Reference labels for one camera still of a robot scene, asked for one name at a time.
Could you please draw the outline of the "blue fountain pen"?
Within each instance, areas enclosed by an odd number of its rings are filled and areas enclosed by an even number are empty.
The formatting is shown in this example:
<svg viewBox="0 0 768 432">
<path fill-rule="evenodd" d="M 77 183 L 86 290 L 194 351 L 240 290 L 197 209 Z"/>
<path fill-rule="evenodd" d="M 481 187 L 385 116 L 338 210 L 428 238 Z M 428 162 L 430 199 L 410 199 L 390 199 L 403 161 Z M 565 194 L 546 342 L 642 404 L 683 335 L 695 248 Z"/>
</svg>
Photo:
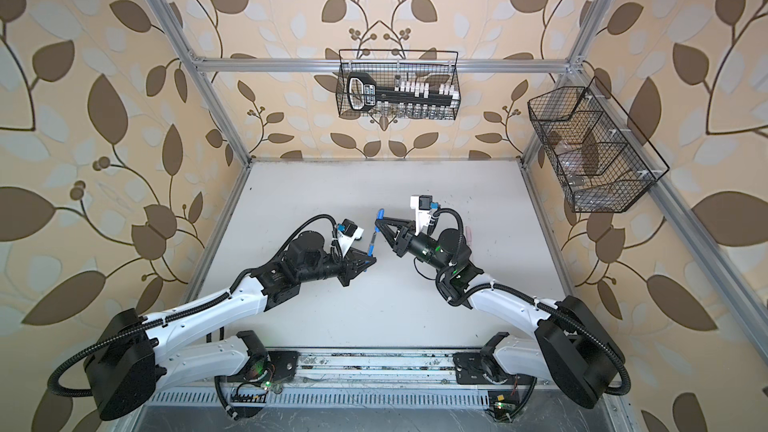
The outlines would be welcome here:
<svg viewBox="0 0 768 432">
<path fill-rule="evenodd" d="M 374 231 L 373 231 L 373 233 L 371 235 L 371 239 L 370 239 L 370 242 L 369 242 L 369 245 L 368 245 L 368 249 L 367 249 L 367 255 L 369 257 L 373 257 L 373 255 L 374 255 L 375 242 L 376 242 L 377 235 L 378 235 L 378 228 L 374 228 Z"/>
</svg>

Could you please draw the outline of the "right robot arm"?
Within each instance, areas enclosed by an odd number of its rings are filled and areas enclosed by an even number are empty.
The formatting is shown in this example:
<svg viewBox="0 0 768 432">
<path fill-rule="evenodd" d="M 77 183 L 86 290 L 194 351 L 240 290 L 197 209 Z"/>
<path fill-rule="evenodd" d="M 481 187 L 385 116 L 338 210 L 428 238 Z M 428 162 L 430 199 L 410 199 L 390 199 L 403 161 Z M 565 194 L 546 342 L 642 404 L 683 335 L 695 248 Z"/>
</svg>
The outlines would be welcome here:
<svg viewBox="0 0 768 432">
<path fill-rule="evenodd" d="M 419 210 L 413 220 L 382 216 L 375 225 L 397 256 L 410 254 L 435 269 L 433 282 L 447 305 L 490 314 L 535 341 L 518 351 L 509 334 L 494 336 L 485 345 L 493 371 L 551 380 L 584 408 L 630 392 L 625 356 L 589 307 L 573 295 L 539 298 L 486 274 L 471 261 L 457 211 Z"/>
</svg>

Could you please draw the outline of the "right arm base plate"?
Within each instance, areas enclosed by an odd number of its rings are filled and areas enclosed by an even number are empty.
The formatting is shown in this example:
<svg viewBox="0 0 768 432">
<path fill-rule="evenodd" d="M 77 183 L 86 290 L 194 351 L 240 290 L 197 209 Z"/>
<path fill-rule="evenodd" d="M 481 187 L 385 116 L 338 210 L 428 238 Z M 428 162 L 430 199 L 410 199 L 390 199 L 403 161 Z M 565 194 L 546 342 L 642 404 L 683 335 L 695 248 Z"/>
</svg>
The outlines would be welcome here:
<svg viewBox="0 0 768 432">
<path fill-rule="evenodd" d="M 459 385 L 530 385 L 533 376 L 505 372 L 490 353 L 456 352 L 452 356 L 455 380 Z"/>
</svg>

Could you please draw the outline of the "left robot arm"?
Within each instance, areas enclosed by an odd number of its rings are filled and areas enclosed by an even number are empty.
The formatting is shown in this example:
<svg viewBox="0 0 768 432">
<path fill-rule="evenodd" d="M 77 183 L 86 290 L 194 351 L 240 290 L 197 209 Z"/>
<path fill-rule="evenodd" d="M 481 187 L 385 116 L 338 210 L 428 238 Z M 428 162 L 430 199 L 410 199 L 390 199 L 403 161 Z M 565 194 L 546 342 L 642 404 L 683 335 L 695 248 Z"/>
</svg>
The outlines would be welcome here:
<svg viewBox="0 0 768 432">
<path fill-rule="evenodd" d="M 336 279 L 348 286 L 376 262 L 370 252 L 355 248 L 362 230 L 354 222 L 334 223 L 326 239 L 310 227 L 321 218 L 308 219 L 270 260 L 241 271 L 227 288 L 161 312 L 141 315 L 128 309 L 117 314 L 96 343 L 54 369 L 48 392 L 91 397 L 100 419 L 111 421 L 158 391 L 213 379 L 220 404 L 236 418 L 223 392 L 224 381 L 269 384 L 278 368 L 252 330 L 217 342 L 207 336 L 287 302 L 304 283 Z"/>
</svg>

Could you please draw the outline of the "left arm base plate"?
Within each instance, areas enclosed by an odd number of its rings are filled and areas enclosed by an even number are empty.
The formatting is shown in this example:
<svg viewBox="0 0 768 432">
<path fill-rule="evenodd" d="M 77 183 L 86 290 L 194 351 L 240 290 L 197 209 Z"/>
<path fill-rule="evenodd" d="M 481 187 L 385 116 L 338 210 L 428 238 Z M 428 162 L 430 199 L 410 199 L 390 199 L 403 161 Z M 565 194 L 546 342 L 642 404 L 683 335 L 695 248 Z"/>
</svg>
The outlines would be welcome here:
<svg viewBox="0 0 768 432">
<path fill-rule="evenodd" d="M 298 370 L 297 350 L 272 349 L 250 360 L 238 373 L 227 376 L 226 383 L 255 382 L 259 384 L 291 381 Z"/>
</svg>

